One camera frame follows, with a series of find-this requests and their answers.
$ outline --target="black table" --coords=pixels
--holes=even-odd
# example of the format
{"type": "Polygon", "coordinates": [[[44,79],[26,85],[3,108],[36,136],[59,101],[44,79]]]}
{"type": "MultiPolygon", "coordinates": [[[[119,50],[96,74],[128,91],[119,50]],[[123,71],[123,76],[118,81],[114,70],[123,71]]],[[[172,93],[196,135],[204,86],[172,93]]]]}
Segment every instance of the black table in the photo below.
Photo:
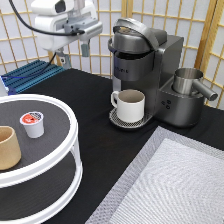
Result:
{"type": "Polygon", "coordinates": [[[79,70],[67,70],[26,90],[67,103],[79,123],[83,179],[71,202],[47,224],[82,224],[91,216],[158,126],[224,150],[224,111],[204,106],[200,122],[179,129],[153,121],[136,132],[112,126],[112,82],[79,70]]]}

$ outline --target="stainless steel jug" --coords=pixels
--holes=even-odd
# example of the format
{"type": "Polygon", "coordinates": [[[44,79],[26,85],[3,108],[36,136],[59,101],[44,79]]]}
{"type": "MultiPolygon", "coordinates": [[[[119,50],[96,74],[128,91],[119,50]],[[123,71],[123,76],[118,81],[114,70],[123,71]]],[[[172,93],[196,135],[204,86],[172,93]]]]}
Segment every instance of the stainless steel jug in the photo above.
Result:
{"type": "Polygon", "coordinates": [[[174,74],[173,89],[177,93],[189,96],[200,92],[208,100],[214,101],[218,94],[201,83],[202,78],[203,72],[198,69],[179,68],[174,74]]]}

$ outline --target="wall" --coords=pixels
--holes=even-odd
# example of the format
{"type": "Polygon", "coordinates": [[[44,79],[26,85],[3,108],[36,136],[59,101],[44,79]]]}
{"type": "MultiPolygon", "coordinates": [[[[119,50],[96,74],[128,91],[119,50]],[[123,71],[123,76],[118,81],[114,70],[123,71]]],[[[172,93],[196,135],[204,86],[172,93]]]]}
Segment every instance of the wall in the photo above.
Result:
{"type": "MultiPolygon", "coordinates": [[[[34,26],[36,15],[30,9],[32,1],[14,0],[14,4],[23,19],[34,26]]],[[[103,32],[92,38],[90,58],[81,57],[78,41],[65,47],[74,68],[111,77],[112,55],[107,49],[107,41],[113,35],[112,28],[116,19],[121,16],[132,17],[149,27],[164,29],[170,35],[183,36],[184,48],[180,67],[201,68],[205,72],[205,84],[221,96],[217,101],[207,104],[224,109],[224,102],[221,100],[224,84],[224,0],[93,1],[98,17],[103,22],[103,32]]],[[[8,0],[1,0],[0,75],[36,59],[48,61],[49,52],[39,47],[35,32],[31,32],[18,21],[8,0]]]]}

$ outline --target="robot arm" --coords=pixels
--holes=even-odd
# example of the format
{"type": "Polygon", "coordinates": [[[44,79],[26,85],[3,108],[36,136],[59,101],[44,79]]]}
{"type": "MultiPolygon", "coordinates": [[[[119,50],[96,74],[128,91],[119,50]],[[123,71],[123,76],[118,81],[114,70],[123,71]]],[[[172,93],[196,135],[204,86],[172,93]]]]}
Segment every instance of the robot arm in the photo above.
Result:
{"type": "Polygon", "coordinates": [[[82,41],[82,56],[89,56],[90,39],[102,32],[102,22],[98,21],[92,1],[85,0],[35,0],[32,11],[37,13],[35,27],[40,30],[58,33],[72,33],[83,30],[76,36],[52,36],[38,33],[40,46],[47,51],[56,51],[65,68],[69,68],[68,57],[63,47],[73,41],[82,41]]]}

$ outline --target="coffee machine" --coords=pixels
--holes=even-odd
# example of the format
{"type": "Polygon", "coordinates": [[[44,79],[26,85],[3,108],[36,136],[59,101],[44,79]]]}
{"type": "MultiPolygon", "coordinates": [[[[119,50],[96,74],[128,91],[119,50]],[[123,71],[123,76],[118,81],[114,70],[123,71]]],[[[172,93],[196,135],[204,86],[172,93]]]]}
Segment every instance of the coffee machine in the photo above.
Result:
{"type": "Polygon", "coordinates": [[[113,32],[108,41],[113,53],[113,90],[135,89],[144,93],[145,117],[138,124],[125,124],[116,118],[114,109],[110,120],[127,129],[141,127],[152,117],[177,127],[195,125],[204,96],[200,92],[181,94],[173,89],[184,38],[148,28],[131,18],[118,19],[113,32]]]}

